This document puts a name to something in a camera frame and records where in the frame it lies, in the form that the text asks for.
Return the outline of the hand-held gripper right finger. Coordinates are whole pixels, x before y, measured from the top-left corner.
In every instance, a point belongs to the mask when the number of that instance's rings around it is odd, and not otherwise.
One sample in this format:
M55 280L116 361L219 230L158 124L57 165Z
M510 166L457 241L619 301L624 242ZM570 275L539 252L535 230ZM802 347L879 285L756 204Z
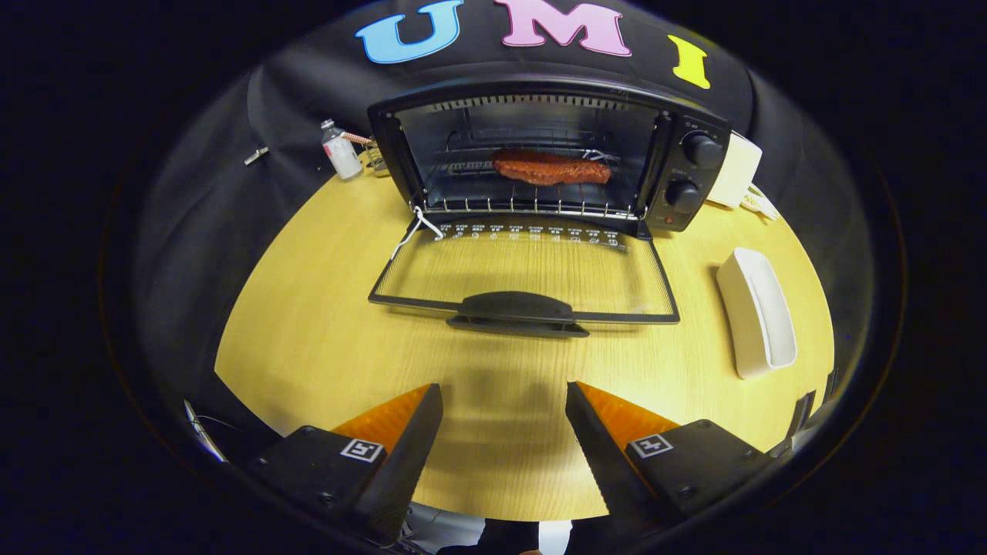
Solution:
M711 419L677 424L584 382L568 383L565 415L618 537L678 526L772 463Z

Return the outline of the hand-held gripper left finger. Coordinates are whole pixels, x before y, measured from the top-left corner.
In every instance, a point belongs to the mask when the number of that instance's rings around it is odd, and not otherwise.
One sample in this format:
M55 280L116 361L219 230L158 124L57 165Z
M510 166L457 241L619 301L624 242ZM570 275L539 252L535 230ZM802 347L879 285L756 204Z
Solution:
M394 544L442 415L440 384L429 383L334 429L300 426L261 451L247 470L318 523Z

